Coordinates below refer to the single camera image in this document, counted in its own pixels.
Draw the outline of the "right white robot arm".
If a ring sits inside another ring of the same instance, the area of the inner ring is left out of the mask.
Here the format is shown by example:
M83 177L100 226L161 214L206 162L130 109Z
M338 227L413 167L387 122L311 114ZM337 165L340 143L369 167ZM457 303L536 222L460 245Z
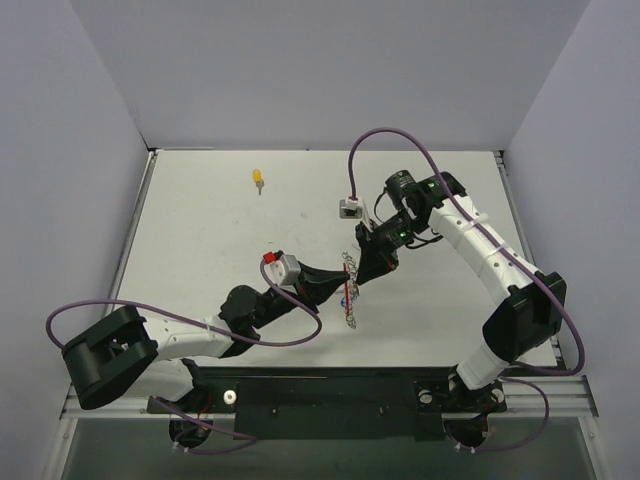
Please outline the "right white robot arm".
M449 402L468 409L482 398L483 388L559 331L562 318L555 307L564 300L566 284L559 274L545 275L520 260L450 173L416 181L401 170L386 180L384 191L396 213L382 223L370 218L361 199L340 203L341 217L359 221L356 284L394 271L399 249L413 247L431 230L465 260L496 305L482 327L480 345L456 365L446 386Z

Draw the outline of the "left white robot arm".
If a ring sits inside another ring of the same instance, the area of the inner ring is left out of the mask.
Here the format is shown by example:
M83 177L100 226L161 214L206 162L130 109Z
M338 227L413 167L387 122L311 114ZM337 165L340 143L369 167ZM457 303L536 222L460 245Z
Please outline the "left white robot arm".
M81 408L95 410L132 393L195 411L206 397L196 358L227 359L265 345L259 329L296 308L317 319L319 305L349 279L345 271L315 269L291 256L270 266L265 292L236 286L219 313L203 320L115 302L111 313L61 347Z

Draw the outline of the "red handled keyring holder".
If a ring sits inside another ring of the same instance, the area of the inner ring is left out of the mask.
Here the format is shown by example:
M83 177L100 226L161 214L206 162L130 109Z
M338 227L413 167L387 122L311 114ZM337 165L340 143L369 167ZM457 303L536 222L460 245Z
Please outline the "red handled keyring holder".
M355 259L348 253L342 253L343 269L349 275L349 279L343 287L343 309L347 326L355 330L357 320L354 313L354 302L359 298L359 287L356 284L357 264Z

